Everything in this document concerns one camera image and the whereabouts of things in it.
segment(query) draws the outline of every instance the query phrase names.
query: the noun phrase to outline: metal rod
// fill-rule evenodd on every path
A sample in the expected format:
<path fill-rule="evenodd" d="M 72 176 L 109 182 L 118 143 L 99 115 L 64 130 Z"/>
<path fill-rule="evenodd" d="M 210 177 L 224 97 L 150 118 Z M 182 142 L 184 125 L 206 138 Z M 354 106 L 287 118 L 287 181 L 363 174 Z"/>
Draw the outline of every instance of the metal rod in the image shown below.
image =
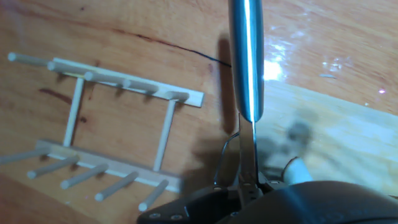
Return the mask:
<path fill-rule="evenodd" d="M 264 107 L 264 27 L 261 0 L 229 0 L 234 89 L 239 112 L 251 122 Z"/>

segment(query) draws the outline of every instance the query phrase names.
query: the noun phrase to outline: dowel rack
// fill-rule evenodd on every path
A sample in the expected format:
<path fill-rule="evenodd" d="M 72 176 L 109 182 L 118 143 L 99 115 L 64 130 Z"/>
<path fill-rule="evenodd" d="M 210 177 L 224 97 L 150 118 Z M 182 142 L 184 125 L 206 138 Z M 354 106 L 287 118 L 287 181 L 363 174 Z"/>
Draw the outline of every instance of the dowel rack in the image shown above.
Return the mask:
<path fill-rule="evenodd" d="M 0 157 L 0 165 L 39 156 L 49 156 L 60 160 L 49 166 L 28 171 L 27 176 L 30 179 L 38 178 L 41 175 L 55 172 L 57 169 L 74 164 L 90 169 L 71 179 L 64 180 L 60 184 L 62 189 L 73 187 L 100 173 L 122 177 L 121 180 L 95 195 L 95 199 L 99 202 L 102 202 L 119 189 L 134 181 L 156 187 L 154 191 L 140 203 L 139 210 L 142 212 L 148 209 L 164 190 L 177 193 L 180 192 L 182 185 L 181 179 L 175 174 L 164 172 L 160 169 L 174 116 L 174 108 L 177 102 L 200 108 L 203 103 L 204 93 L 60 58 L 46 60 L 11 52 L 8 55 L 8 59 L 11 62 L 47 67 L 50 71 L 76 77 L 77 80 L 63 144 L 51 140 L 38 140 L 35 150 L 10 156 L 2 156 Z M 98 82 L 169 101 L 169 107 L 165 115 L 164 127 L 159 140 L 159 147 L 153 167 L 146 167 L 141 164 L 71 146 L 73 130 L 75 129 L 76 117 L 85 81 Z"/>

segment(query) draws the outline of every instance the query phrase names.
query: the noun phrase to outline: wooden dowel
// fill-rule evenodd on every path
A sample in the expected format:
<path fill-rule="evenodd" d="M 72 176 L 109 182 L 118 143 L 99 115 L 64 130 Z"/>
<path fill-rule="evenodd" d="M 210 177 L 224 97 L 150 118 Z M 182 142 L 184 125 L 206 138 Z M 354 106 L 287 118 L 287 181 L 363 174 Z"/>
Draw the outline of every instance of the wooden dowel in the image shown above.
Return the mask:
<path fill-rule="evenodd" d="M 80 98 L 81 98 L 81 93 L 83 91 L 84 84 L 85 84 L 84 79 L 77 78 L 75 93 L 73 94 L 72 105 L 70 106 L 67 130 L 65 131 L 65 137 L 63 139 L 63 146 L 65 146 L 65 147 L 70 147 L 70 144 L 72 143 L 72 137 L 73 137 L 73 132 L 75 130 L 77 112 L 79 111 Z"/>
<path fill-rule="evenodd" d="M 81 75 L 84 75 L 86 72 L 91 72 L 91 70 L 88 70 L 88 69 L 73 67 L 73 66 L 65 65 L 62 63 L 58 63 L 58 62 L 49 62 L 47 64 L 47 68 L 53 72 L 75 73 L 75 74 L 81 74 Z"/>
<path fill-rule="evenodd" d="M 90 169 L 87 172 L 84 172 L 84 173 L 82 173 L 80 175 L 72 177 L 71 179 L 62 181 L 61 188 L 65 190 L 65 189 L 68 189 L 70 187 L 73 187 L 74 185 L 79 184 L 79 183 L 89 179 L 92 176 L 95 176 L 97 174 L 105 172 L 108 168 L 109 168 L 109 165 L 107 165 L 107 164 L 98 165 L 98 166 Z"/>
<path fill-rule="evenodd" d="M 119 77 L 113 77 L 110 75 L 103 75 L 96 72 L 86 72 L 85 79 L 91 82 L 109 82 L 109 83 L 116 83 L 116 84 L 123 84 L 123 79 Z"/>
<path fill-rule="evenodd" d="M 79 157 L 78 156 L 69 157 L 69 158 L 66 158 L 66 159 L 64 159 L 62 161 L 55 162 L 55 163 L 53 163 L 53 164 L 51 164 L 49 166 L 41 167 L 41 168 L 38 168 L 36 170 L 31 170 L 31 171 L 29 171 L 27 173 L 27 176 L 30 179 L 34 179 L 36 177 L 40 177 L 41 175 L 53 172 L 53 171 L 55 171 L 57 169 L 61 169 L 62 167 L 69 166 L 69 165 L 72 165 L 72 164 L 76 164 L 78 161 L 79 161 Z"/>
<path fill-rule="evenodd" d="M 41 59 L 28 55 L 21 55 L 14 52 L 8 54 L 8 60 L 10 62 L 19 62 L 29 65 L 36 65 L 36 66 L 47 66 L 47 64 L 50 62 L 49 60 L 46 59 Z"/>
<path fill-rule="evenodd" d="M 124 88 L 133 88 L 136 90 L 144 90 L 147 92 L 155 93 L 159 90 L 159 87 L 147 83 L 137 82 L 133 80 L 124 80 L 123 81 Z"/>
<path fill-rule="evenodd" d="M 36 149 L 30 152 L 23 152 L 19 154 L 14 154 L 10 156 L 2 156 L 0 157 L 0 165 L 7 164 L 9 162 L 16 162 L 23 159 L 28 159 L 37 156 L 44 156 L 51 152 L 51 149 L 44 148 L 44 149 Z"/>
<path fill-rule="evenodd" d="M 162 134 L 160 135 L 159 145 L 157 147 L 157 154 L 153 168 L 155 172 L 160 171 L 160 167 L 162 166 L 163 155 L 166 149 L 167 139 L 169 138 L 170 128 L 172 126 L 174 108 L 175 108 L 175 101 L 170 100 L 169 106 L 167 107 L 166 111 L 166 117 L 163 123 Z"/>
<path fill-rule="evenodd" d="M 138 177 L 137 172 L 132 172 L 131 174 L 127 175 L 125 178 L 121 179 L 120 181 L 116 182 L 114 185 L 108 187 L 107 189 L 101 191 L 100 193 L 95 195 L 95 200 L 98 202 L 102 202 L 107 197 L 111 196 L 115 192 L 117 192 L 122 187 L 130 184 Z"/>
<path fill-rule="evenodd" d="M 156 199 L 162 194 L 162 192 L 166 189 L 169 182 L 168 180 L 163 180 L 155 190 L 150 193 L 150 195 L 138 205 L 138 209 L 143 212 L 147 210 L 155 201 Z"/>
<path fill-rule="evenodd" d="M 185 101 L 189 98 L 189 93 L 177 92 L 177 91 L 168 91 L 166 93 L 166 97 L 169 100 L 177 100 L 177 101 Z"/>

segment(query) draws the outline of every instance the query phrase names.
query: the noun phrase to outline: wooden surface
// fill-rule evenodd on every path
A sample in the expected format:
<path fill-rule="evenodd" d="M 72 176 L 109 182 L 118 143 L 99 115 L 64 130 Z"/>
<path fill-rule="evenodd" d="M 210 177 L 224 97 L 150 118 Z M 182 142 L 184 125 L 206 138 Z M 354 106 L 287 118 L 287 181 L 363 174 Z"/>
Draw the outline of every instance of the wooden surface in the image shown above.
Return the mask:
<path fill-rule="evenodd" d="M 299 156 L 314 180 L 398 195 L 398 116 L 278 81 L 264 98 L 257 145 L 265 173 L 280 176 Z"/>
<path fill-rule="evenodd" d="M 275 0 L 263 8 L 267 80 L 398 114 L 395 1 Z M 203 108 L 176 109 L 162 169 L 185 175 L 192 189 L 211 183 L 221 147 L 236 130 L 227 0 L 5 0 L 0 15 L 1 154 L 32 150 L 38 138 L 62 142 L 75 86 L 75 78 L 10 63 L 7 54 L 60 57 L 205 92 Z M 166 107 L 161 99 L 87 84 L 73 144 L 151 166 Z M 29 159 L 0 172 L 17 181 L 11 185 L 68 202 L 102 223 L 134 223 L 152 190 L 133 183 L 98 203 L 87 195 L 115 177 L 68 190 L 60 181 L 84 169 L 28 180 L 28 170 L 50 162 Z M 175 197 L 166 192 L 155 204 Z"/>

